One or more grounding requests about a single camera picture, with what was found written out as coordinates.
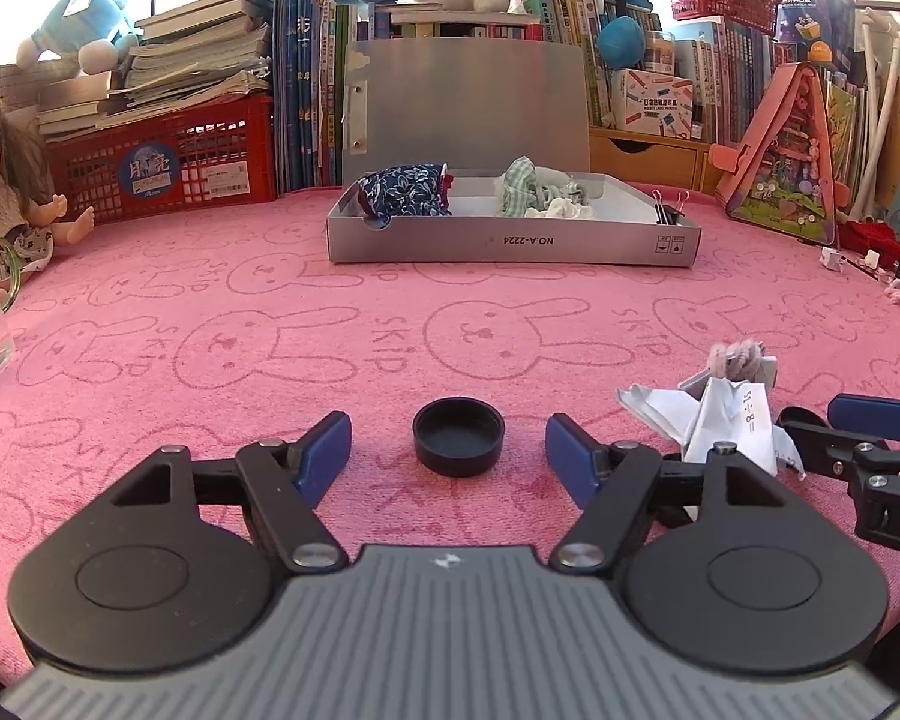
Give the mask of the white paper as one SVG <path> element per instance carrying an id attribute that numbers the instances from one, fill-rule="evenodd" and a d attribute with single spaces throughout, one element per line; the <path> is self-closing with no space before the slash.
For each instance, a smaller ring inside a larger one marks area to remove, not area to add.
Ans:
<path id="1" fill-rule="evenodd" d="M 805 476 L 805 465 L 782 427 L 770 414 L 763 383 L 710 379 L 701 398 L 683 390 L 633 385 L 617 392 L 626 410 L 681 450 L 681 460 L 704 463 L 717 442 L 736 450 L 770 476 L 790 466 Z"/>

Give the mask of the black round cap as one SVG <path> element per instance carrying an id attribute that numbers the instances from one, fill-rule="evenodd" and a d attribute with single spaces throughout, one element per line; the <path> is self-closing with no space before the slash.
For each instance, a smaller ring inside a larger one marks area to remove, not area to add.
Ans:
<path id="1" fill-rule="evenodd" d="M 418 462 L 447 478 L 490 472 L 502 454 L 504 437 L 504 416 L 477 398 L 439 398 L 424 405 L 413 419 Z"/>

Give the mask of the cream lace scrunchie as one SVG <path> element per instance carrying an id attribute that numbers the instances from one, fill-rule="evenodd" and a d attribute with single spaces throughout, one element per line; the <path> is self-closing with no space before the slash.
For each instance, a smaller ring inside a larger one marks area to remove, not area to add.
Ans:
<path id="1" fill-rule="evenodd" d="M 563 220 L 591 220 L 593 208 L 588 203 L 580 203 L 567 197 L 554 197 L 548 203 L 544 216 Z"/>

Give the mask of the green checkered cloth bundle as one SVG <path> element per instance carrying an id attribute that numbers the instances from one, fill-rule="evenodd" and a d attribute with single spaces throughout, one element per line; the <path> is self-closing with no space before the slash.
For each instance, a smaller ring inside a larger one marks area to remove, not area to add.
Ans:
<path id="1" fill-rule="evenodd" d="M 528 156 L 513 160 L 497 179 L 499 213 L 509 218 L 523 218 L 526 213 L 544 215 L 551 201 L 543 192 L 543 179 L 549 171 L 556 170 L 537 166 Z"/>

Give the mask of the blue floral fabric pouch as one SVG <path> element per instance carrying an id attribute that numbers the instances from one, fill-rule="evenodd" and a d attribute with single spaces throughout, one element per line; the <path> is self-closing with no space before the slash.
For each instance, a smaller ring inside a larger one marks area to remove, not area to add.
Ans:
<path id="1" fill-rule="evenodd" d="M 362 213 L 380 226 L 395 218 L 441 218 L 452 215 L 440 204 L 440 176 L 445 163 L 414 163 L 365 174 L 356 182 Z"/>

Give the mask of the white fluffy plush toy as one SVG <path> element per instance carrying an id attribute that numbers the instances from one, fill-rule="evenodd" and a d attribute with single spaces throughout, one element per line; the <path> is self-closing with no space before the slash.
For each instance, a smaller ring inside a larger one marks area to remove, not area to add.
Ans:
<path id="1" fill-rule="evenodd" d="M 543 192 L 549 200 L 566 199 L 585 205 L 589 199 L 587 189 L 572 179 L 569 174 L 560 171 L 549 171 L 543 179 Z"/>

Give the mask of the red knitted pouch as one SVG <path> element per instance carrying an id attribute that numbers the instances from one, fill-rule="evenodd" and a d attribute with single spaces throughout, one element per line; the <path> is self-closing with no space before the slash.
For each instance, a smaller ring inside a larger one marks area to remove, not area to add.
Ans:
<path id="1" fill-rule="evenodd" d="M 448 193 L 450 193 L 450 188 L 453 187 L 453 176 L 452 174 L 442 174 L 440 176 L 440 204 L 447 208 L 448 206 Z"/>

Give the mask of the small white paper cube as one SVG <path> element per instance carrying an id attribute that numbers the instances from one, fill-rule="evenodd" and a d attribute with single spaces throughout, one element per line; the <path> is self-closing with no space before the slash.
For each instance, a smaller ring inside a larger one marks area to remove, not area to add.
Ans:
<path id="1" fill-rule="evenodd" d="M 841 273 L 844 270 L 844 255 L 839 250 L 832 249 L 832 247 L 823 247 L 820 254 L 820 264 L 827 271 Z"/>

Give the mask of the pink bunny pattern blanket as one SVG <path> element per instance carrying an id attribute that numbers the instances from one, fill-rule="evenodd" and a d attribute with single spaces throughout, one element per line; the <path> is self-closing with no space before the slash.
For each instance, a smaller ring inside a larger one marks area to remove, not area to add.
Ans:
<path id="1" fill-rule="evenodd" d="M 741 338 L 779 361 L 775 406 L 900 397 L 899 305 L 706 202 L 688 208 L 702 241 L 686 270 L 333 265 L 331 205 L 295 193 L 109 224 L 22 289 L 0 372 L 2 681 L 27 667 L 6 613 L 17 561 L 160 445 L 226 457 L 346 411 L 354 449 L 320 514 L 348 548 L 549 550 L 577 514 L 544 460 L 556 411 L 599 439 L 652 442 L 617 392 L 673 387 Z M 447 397 L 504 416 L 490 472 L 418 462 L 414 416 Z"/>

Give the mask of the pink triangular toy house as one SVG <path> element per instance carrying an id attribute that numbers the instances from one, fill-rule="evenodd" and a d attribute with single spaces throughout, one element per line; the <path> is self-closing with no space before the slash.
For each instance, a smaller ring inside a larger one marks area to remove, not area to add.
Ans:
<path id="1" fill-rule="evenodd" d="M 777 67 L 745 135 L 713 145 L 720 172 L 715 198 L 732 220 L 816 245 L 837 239 L 837 205 L 847 187 L 834 179 L 820 75 L 808 64 Z"/>

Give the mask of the black binder clip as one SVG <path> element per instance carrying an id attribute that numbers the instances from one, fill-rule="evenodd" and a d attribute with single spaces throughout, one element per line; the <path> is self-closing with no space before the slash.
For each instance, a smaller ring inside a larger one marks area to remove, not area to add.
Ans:
<path id="1" fill-rule="evenodd" d="M 677 188 L 673 192 L 665 193 L 660 188 L 654 188 L 650 192 L 655 208 L 656 222 L 665 226 L 678 226 L 685 217 L 685 204 L 691 198 L 691 192 L 684 188 Z"/>

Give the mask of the wooden drawer shelf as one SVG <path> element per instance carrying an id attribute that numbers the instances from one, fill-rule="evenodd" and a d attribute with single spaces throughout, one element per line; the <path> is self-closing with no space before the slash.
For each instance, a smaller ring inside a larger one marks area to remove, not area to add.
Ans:
<path id="1" fill-rule="evenodd" d="M 712 193 L 722 177 L 710 164 L 709 145 L 697 140 L 592 127 L 589 144 L 593 172 L 631 184 Z"/>

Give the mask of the silver open file box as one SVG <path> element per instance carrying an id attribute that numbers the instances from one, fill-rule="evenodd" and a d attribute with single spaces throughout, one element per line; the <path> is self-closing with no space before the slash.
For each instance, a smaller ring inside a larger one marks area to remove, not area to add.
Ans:
<path id="1" fill-rule="evenodd" d="M 499 213 L 497 179 L 528 156 L 587 189 L 591 220 Z M 356 182 L 445 163 L 452 215 L 362 213 Z M 701 229 L 656 222 L 652 197 L 590 169 L 583 64 L 574 46 L 515 39 L 374 39 L 347 48 L 344 192 L 326 216 L 334 263 L 590 263 L 688 268 Z"/>

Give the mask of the brown haired doll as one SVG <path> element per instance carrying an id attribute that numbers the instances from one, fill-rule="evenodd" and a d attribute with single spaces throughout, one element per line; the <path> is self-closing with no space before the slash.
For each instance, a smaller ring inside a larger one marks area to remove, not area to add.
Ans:
<path id="1" fill-rule="evenodd" d="M 14 124 L 0 101 L 0 239 L 16 252 L 24 277 L 45 268 L 56 249 L 76 245 L 95 229 L 89 206 L 66 221 L 69 202 L 53 192 L 40 137 Z"/>

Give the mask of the stack of books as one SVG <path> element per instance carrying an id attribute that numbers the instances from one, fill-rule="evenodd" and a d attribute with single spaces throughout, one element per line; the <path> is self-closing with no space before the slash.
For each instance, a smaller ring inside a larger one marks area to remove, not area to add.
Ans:
<path id="1" fill-rule="evenodd" d="M 38 132 L 73 138 L 188 107 L 265 91 L 272 0 L 196 0 L 131 21 L 139 44 L 114 71 L 45 86 Z"/>

